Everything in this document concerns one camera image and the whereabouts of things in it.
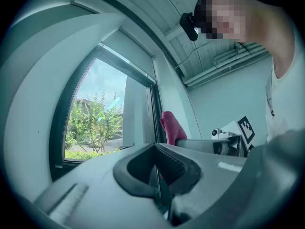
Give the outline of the white roller blind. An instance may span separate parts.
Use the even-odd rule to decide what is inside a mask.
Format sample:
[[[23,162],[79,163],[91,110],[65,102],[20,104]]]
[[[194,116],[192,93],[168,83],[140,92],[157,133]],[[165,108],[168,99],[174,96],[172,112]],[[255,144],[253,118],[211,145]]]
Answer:
[[[156,81],[153,56],[123,27],[115,30],[108,37],[104,37],[101,44]]]

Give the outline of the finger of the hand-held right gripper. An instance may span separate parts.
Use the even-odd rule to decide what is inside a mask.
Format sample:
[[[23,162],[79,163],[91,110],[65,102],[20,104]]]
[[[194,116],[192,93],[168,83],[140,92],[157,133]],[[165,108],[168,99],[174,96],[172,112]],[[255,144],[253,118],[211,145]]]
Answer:
[[[177,140],[175,145],[181,148],[209,154],[228,154],[228,140]]]

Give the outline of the person's white shirt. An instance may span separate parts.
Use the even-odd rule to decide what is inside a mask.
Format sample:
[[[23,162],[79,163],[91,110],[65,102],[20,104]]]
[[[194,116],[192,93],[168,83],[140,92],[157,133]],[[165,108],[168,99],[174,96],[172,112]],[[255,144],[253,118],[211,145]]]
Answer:
[[[272,67],[266,84],[267,141],[290,130],[305,128],[305,43],[294,28],[295,52],[281,78]]]

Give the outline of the black window frame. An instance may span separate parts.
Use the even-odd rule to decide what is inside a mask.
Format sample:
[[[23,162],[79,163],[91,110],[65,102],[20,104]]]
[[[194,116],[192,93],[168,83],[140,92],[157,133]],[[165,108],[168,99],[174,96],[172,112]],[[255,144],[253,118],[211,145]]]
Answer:
[[[151,96],[148,99],[152,102],[152,120],[149,123],[153,127],[153,137],[156,142],[166,141],[165,131],[159,121],[162,107],[157,83],[136,69],[132,62],[128,62],[105,46],[98,45],[81,61],[68,78],[54,111],[49,137],[49,164],[53,181],[67,174],[80,163],[79,161],[63,161],[63,141],[74,95],[95,59],[102,60],[150,90]]]

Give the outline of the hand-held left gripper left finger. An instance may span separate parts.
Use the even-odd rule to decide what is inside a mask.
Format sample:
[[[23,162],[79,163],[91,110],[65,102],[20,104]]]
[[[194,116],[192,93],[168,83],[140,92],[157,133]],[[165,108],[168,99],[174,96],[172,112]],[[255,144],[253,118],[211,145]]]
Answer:
[[[35,206],[70,229],[168,229],[153,199],[128,194],[113,176],[119,160],[146,147],[85,161],[47,187]]]

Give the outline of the thin-trunked green tree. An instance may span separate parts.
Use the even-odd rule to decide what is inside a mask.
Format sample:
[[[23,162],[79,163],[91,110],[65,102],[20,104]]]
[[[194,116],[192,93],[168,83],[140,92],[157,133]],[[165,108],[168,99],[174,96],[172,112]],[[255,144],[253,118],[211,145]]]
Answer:
[[[95,153],[105,153],[105,145],[112,138],[122,137],[122,106],[116,101],[119,98],[114,93],[113,102],[105,105],[105,91],[100,98],[95,94],[93,99],[74,99],[71,104],[67,130],[65,134],[65,149],[78,145],[82,151],[86,147]]]

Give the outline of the white ceiling pipe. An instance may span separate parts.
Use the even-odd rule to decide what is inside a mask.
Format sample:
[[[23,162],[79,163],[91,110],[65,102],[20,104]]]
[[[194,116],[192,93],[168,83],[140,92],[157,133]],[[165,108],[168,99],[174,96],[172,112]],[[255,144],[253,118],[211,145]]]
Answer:
[[[234,61],[222,62],[219,66],[213,66],[208,70],[192,77],[189,80],[183,81],[183,84],[187,87],[198,87],[200,85],[209,83],[213,80],[226,76],[244,67],[250,66],[265,57],[269,57],[270,53],[261,50],[253,53],[252,55],[247,55],[240,57]]]
[[[222,53],[218,56],[214,57],[214,65],[219,65],[220,63],[230,60],[231,58],[239,55],[239,54],[251,54],[254,52],[258,52],[260,50],[264,50],[264,47],[257,43],[244,43],[238,44],[236,43],[232,50],[229,50],[225,53]]]

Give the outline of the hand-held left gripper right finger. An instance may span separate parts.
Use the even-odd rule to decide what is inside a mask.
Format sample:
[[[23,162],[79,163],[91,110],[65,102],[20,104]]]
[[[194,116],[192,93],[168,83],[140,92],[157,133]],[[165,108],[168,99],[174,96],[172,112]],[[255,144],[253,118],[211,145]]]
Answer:
[[[170,178],[172,195],[169,216],[183,226],[240,226],[246,200],[232,187],[245,163],[244,158],[197,152],[166,144],[155,144],[158,161],[170,162],[161,171]]]

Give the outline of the red cloth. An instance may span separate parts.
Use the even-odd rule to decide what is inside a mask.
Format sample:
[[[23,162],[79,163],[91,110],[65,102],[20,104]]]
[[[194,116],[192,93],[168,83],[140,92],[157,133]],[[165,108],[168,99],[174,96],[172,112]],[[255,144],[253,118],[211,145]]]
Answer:
[[[186,140],[187,135],[171,111],[162,112],[160,123],[166,134],[168,145],[175,145],[177,140]]]

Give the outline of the large window glass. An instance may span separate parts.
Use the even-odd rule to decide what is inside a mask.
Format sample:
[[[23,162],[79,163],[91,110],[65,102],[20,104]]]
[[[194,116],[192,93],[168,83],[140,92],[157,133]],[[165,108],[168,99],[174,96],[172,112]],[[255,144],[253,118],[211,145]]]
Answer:
[[[83,77],[74,99],[85,99],[89,96],[98,98],[105,91],[105,105],[113,102],[114,93],[119,98],[116,103],[122,106],[122,137],[114,137],[105,145],[105,151],[114,151],[153,141],[153,125],[151,120],[150,90],[136,80],[113,68],[102,60],[95,59]],[[70,151],[82,151],[78,145],[73,145]]]

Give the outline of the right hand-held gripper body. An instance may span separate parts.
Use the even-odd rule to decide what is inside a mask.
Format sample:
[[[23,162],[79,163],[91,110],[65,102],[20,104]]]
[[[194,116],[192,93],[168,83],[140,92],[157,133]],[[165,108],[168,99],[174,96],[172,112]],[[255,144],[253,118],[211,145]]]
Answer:
[[[246,116],[212,131],[214,153],[247,157],[253,148],[254,130]]]

